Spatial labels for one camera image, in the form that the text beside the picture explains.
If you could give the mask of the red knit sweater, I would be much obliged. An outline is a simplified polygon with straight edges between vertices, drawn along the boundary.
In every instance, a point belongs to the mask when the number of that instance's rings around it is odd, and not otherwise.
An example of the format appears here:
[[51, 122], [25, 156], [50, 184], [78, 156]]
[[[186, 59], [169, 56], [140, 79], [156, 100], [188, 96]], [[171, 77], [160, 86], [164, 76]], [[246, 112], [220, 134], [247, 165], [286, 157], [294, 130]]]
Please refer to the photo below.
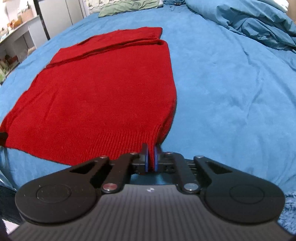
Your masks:
[[177, 105], [162, 28], [117, 30], [60, 49], [1, 122], [1, 146], [78, 165], [150, 151]]

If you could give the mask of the blue fluffy rug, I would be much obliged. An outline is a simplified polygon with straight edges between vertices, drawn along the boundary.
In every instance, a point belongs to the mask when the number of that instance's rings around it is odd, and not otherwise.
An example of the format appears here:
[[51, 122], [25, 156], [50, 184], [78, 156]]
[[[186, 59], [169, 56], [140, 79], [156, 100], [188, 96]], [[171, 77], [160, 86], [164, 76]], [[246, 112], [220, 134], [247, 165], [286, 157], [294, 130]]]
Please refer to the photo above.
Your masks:
[[278, 223], [286, 231], [295, 235], [296, 233], [296, 192], [285, 194], [285, 206], [278, 219]]

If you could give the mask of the blue bed sheet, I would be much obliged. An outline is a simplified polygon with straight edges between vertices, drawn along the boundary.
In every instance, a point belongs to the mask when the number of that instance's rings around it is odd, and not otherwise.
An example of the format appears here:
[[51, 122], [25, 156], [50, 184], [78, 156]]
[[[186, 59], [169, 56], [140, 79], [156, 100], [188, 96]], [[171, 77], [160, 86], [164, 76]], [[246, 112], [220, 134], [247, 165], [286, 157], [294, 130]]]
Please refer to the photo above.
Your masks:
[[1, 86], [1, 117], [56, 52], [118, 29], [161, 27], [177, 111], [165, 151], [204, 155], [295, 192], [295, 51], [269, 48], [187, 6], [90, 15], [27, 57]]

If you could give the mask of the white shelf desk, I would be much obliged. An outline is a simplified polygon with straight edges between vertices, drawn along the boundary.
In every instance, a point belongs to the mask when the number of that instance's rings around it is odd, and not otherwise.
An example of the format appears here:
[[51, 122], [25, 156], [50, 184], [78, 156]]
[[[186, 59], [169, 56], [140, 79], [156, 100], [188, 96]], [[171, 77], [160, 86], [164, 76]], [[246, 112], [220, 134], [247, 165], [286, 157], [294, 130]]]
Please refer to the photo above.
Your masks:
[[27, 58], [29, 49], [38, 49], [47, 41], [40, 15], [36, 15], [11, 30], [1, 40], [1, 61], [5, 61], [5, 56], [9, 56], [14, 62], [8, 65], [7, 70], [1, 67], [1, 83]]

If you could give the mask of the dark blue duvet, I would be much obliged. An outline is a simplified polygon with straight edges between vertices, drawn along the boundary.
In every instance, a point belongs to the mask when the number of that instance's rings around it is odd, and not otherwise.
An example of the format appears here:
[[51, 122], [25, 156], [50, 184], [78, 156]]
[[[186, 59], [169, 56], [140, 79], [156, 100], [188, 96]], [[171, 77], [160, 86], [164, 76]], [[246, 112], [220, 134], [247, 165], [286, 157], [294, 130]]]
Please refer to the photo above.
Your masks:
[[295, 23], [274, 1], [186, 1], [226, 29], [278, 50], [295, 49]]

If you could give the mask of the white grey wardrobe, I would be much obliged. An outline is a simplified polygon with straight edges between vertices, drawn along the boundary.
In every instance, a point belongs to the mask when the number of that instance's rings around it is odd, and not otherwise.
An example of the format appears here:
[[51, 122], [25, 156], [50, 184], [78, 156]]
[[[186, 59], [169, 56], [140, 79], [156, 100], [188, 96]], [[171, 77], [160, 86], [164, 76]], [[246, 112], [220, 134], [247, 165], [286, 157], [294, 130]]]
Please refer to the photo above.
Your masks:
[[87, 1], [43, 0], [34, 1], [34, 5], [48, 39], [52, 39], [89, 15]]

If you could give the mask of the green pillow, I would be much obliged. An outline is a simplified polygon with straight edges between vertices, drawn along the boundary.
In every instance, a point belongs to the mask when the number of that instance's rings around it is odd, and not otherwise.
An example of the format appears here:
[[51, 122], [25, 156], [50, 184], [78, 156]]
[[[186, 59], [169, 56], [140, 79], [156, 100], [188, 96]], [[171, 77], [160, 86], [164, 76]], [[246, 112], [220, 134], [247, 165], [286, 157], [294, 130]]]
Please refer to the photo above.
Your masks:
[[132, 11], [146, 9], [157, 9], [163, 6], [164, 2], [159, 0], [138, 0], [138, 1], [109, 1], [100, 5], [99, 17], [112, 16]]

